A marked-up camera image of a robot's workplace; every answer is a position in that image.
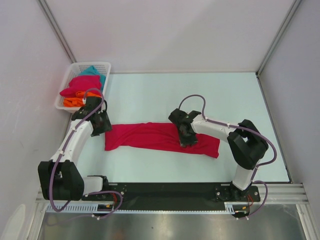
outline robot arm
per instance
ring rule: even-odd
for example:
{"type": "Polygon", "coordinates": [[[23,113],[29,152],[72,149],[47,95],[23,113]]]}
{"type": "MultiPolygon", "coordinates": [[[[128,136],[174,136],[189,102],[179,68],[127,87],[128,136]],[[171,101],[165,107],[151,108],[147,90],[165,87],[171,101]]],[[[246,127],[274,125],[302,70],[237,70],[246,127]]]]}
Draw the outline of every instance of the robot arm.
{"type": "MultiPolygon", "coordinates": [[[[191,111],[187,114],[177,108],[170,114],[169,120],[178,128],[182,147],[196,144],[198,141],[196,134],[209,135],[228,143],[237,162],[235,176],[232,180],[233,186],[240,191],[245,191],[251,185],[255,167],[268,150],[266,141],[247,131],[208,122],[199,111],[191,111]]],[[[234,125],[258,132],[249,120],[234,125]]]]}
{"type": "Polygon", "coordinates": [[[100,108],[87,120],[83,121],[100,103],[100,97],[87,97],[85,106],[81,107],[72,115],[69,131],[57,152],[52,156],[50,161],[42,161],[39,164],[38,174],[42,194],[45,199],[49,199],[51,172],[53,165],[61,153],[63,155],[54,173],[54,200],[78,201],[85,194],[101,191],[106,182],[108,182],[105,176],[95,175],[82,177],[75,165],[89,137],[97,136],[112,129],[107,115],[107,103],[105,103],[105,110],[101,111],[100,108]]]}

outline white enclosure wall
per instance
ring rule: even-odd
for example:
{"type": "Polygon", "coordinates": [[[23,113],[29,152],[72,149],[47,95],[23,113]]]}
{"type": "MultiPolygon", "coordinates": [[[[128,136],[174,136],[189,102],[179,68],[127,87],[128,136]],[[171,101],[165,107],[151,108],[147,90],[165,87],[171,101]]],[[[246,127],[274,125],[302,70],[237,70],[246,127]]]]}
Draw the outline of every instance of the white enclosure wall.
{"type": "Polygon", "coordinates": [[[47,0],[77,62],[256,72],[294,0],[47,0]]]}
{"type": "Polygon", "coordinates": [[[35,0],[0,1],[0,32],[0,236],[11,240],[29,226],[38,164],[65,132],[54,99],[70,63],[35,0]]]}
{"type": "Polygon", "coordinates": [[[302,2],[261,75],[286,162],[320,223],[320,1],[302,2]]]}

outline pink cloth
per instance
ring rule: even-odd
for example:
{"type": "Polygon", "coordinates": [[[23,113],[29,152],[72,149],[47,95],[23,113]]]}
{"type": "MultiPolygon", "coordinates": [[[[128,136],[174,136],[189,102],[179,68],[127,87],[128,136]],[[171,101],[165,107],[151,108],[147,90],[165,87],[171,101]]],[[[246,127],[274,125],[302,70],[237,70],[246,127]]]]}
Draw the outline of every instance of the pink cloth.
{"type": "MultiPolygon", "coordinates": [[[[101,86],[99,75],[76,76],[69,82],[69,87],[60,92],[60,95],[65,98],[75,98],[77,92],[85,92],[91,88],[101,89],[101,86]]],[[[98,91],[90,92],[100,96],[98,91]]]]}
{"type": "Polygon", "coordinates": [[[220,140],[205,134],[196,134],[198,142],[181,147],[177,127],[173,123],[137,123],[112,125],[105,133],[106,151],[119,146],[154,149],[185,154],[204,154],[212,158],[219,156],[220,140]]]}

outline white basket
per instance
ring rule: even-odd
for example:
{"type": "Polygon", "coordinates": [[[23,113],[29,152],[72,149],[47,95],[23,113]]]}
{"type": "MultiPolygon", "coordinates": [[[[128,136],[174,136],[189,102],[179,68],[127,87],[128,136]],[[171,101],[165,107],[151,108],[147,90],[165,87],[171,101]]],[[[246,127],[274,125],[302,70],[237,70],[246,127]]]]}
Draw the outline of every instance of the white basket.
{"type": "Polygon", "coordinates": [[[66,71],[66,73],[64,75],[61,86],[59,88],[59,92],[58,92],[57,97],[54,102],[54,105],[57,109],[66,110],[72,114],[80,109],[80,107],[65,107],[64,106],[64,99],[65,98],[63,96],[61,96],[59,93],[63,89],[68,88],[70,81],[90,66],[94,66],[99,71],[100,74],[105,75],[105,83],[104,83],[103,90],[102,90],[102,94],[103,94],[103,96],[105,96],[105,93],[107,90],[108,78],[109,78],[110,69],[111,69],[111,64],[106,61],[75,62],[69,66],[68,70],[66,71]]]}

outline white table surface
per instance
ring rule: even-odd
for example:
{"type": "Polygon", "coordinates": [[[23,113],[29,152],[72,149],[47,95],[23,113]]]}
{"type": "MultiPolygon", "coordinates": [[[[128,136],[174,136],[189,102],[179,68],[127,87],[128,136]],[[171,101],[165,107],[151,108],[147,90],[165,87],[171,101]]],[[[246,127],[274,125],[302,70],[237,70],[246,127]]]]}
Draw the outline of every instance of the white table surface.
{"type": "MultiPolygon", "coordinates": [[[[107,113],[112,124],[168,123],[168,116],[184,97],[203,95],[207,117],[231,123],[249,119],[275,144],[277,160],[261,167],[255,180],[289,181],[254,73],[111,74],[107,87],[107,113]]],[[[202,104],[200,98],[193,97],[181,109],[200,111],[202,104]]],[[[109,182],[230,182],[237,166],[225,142],[220,143],[217,159],[129,146],[112,151],[104,148],[104,134],[86,142],[77,163],[83,176],[104,175],[109,182]]],[[[272,157],[269,147],[262,162],[272,157]]]]}

